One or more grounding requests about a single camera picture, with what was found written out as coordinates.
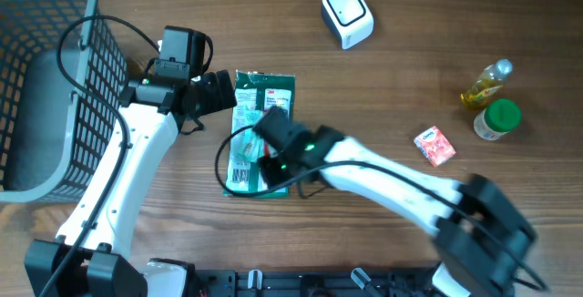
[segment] wire basket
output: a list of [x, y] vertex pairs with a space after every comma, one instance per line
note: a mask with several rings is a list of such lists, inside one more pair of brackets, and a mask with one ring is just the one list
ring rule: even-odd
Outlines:
[[[56, 65], [61, 32], [87, 15], [97, 0], [0, 0], [0, 202], [80, 200], [106, 150], [113, 114]], [[127, 63], [104, 21], [71, 32], [63, 62], [118, 107]]]

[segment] small pink package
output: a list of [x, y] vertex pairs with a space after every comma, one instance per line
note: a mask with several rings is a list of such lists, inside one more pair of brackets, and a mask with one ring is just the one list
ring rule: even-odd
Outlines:
[[434, 167], [445, 163], [455, 155], [454, 147], [437, 127], [429, 128], [419, 134], [414, 143]]

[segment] yellow liquid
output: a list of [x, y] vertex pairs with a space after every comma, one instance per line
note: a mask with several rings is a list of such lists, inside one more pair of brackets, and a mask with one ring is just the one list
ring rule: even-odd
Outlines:
[[462, 104], [468, 109], [484, 108], [487, 106], [488, 100], [494, 93], [485, 96], [485, 94], [481, 92], [492, 87], [502, 87], [503, 85], [504, 81], [493, 79], [488, 74], [483, 74], [480, 76], [480, 79], [470, 87], [470, 89], [465, 93], [462, 93]]

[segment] cooking oil bottle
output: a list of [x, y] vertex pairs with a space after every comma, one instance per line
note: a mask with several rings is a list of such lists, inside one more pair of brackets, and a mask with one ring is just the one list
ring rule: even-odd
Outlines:
[[508, 59], [498, 60], [484, 69], [477, 81], [462, 94], [462, 103], [468, 109], [480, 109], [487, 106], [488, 100], [506, 84], [512, 73], [512, 63]]

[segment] small white box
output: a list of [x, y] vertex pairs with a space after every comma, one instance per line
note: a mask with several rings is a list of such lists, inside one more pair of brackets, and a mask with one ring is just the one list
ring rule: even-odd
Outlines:
[[364, 0], [322, 0], [322, 19], [347, 49], [373, 32], [374, 20]]

